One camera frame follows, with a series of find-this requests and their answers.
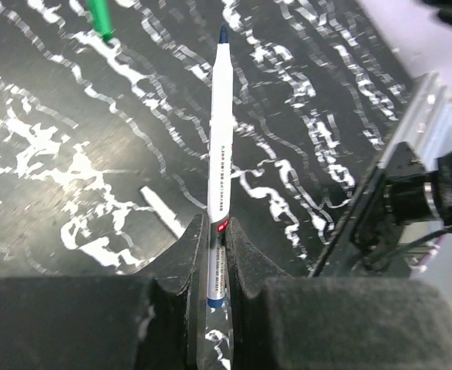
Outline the green pen cap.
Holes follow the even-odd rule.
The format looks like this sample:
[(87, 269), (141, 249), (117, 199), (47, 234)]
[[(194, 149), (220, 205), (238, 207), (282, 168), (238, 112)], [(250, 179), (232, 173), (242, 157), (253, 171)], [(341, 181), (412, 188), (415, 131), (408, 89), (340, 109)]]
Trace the green pen cap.
[(107, 0), (87, 0), (94, 30), (107, 42), (113, 37), (113, 26)]

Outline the white pen blue end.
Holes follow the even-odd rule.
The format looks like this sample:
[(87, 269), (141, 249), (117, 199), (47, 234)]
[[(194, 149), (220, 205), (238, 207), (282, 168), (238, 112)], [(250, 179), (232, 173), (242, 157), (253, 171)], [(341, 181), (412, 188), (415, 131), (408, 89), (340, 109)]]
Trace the white pen blue end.
[(231, 206), (233, 66), (228, 28), (220, 28), (211, 80), (207, 215), (210, 221), (207, 305), (219, 308), (226, 294), (226, 230)]

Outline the white pen green end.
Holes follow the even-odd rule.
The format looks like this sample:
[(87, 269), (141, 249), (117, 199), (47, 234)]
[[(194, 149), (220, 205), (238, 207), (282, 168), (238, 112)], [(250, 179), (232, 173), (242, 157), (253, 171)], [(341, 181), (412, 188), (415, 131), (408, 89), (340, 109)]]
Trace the white pen green end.
[(140, 193), (144, 200), (153, 208), (154, 212), (167, 229), (179, 239), (183, 235), (185, 227), (181, 224), (177, 215), (167, 206), (161, 197), (149, 187), (142, 187)]

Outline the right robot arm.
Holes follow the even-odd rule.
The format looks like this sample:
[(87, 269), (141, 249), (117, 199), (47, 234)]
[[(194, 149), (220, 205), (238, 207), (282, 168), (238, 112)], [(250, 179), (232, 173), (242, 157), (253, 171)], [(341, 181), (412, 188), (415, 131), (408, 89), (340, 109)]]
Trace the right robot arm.
[(374, 169), (308, 277), (293, 277), (246, 237), (227, 234), (234, 369), (452, 369), (452, 310), (410, 279), (405, 226), (452, 233), (452, 151), (426, 171), (407, 143)]

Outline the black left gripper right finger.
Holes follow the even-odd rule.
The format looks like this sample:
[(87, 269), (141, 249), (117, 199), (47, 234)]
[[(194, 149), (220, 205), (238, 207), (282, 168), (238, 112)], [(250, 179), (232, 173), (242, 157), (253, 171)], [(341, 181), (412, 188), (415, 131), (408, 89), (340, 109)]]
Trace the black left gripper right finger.
[(232, 220), (234, 369), (452, 369), (452, 310), (402, 278), (293, 277)]

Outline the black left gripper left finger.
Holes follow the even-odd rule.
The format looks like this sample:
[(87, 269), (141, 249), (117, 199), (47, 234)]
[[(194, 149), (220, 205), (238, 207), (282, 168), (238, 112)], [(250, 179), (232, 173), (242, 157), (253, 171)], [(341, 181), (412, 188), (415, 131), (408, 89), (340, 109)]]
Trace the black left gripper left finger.
[(201, 369), (207, 217), (131, 275), (0, 278), (0, 369)]

